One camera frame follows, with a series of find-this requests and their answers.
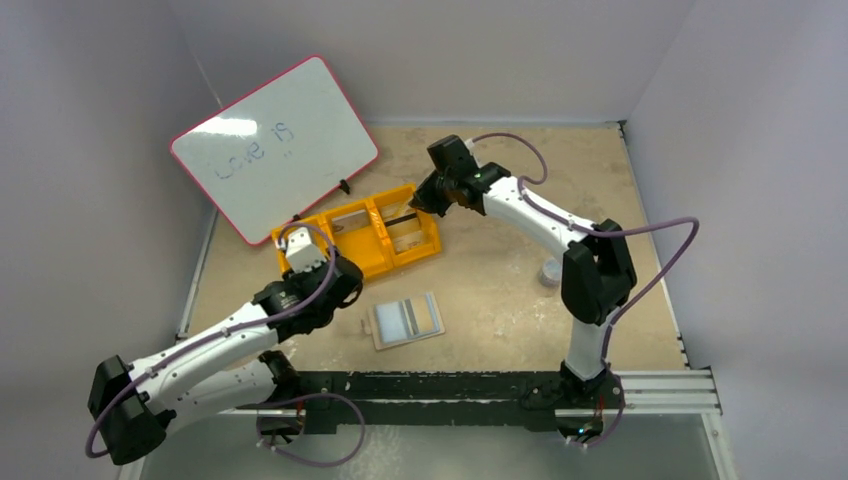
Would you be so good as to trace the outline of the gold credit card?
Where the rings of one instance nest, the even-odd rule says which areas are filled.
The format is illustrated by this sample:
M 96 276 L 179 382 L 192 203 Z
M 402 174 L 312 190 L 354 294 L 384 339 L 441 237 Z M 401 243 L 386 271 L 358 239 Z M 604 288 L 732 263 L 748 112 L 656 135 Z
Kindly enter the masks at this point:
M 390 215 L 386 217 L 387 222 L 405 221 L 409 216 L 416 216 L 416 209 L 411 207 L 407 202 L 399 202 Z

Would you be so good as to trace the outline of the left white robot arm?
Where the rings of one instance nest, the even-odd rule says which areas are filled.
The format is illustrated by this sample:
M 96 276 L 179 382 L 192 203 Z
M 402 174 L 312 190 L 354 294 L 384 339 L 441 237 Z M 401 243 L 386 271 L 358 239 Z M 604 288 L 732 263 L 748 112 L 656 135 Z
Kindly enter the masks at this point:
M 102 361 L 87 402 L 94 424 L 86 456 L 125 465 L 169 434 L 224 410 L 338 399 L 328 387 L 303 383 L 274 348 L 328 325 L 336 310 L 356 302 L 363 286 L 362 271 L 335 255 L 311 270 L 287 271 L 224 320 L 160 353 Z

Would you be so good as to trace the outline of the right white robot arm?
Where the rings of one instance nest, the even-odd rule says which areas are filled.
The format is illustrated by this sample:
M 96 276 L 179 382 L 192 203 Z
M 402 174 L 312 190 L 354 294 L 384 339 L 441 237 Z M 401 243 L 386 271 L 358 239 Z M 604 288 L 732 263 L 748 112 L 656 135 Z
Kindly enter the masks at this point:
M 527 177 L 494 162 L 479 163 L 456 135 L 434 142 L 427 152 L 434 169 L 417 187 L 411 207 L 444 216 L 460 205 L 519 229 L 558 257 L 561 299 L 573 318 L 563 367 L 581 382 L 605 374 L 611 330 L 637 284 L 620 225 L 594 223 L 557 207 L 529 190 Z

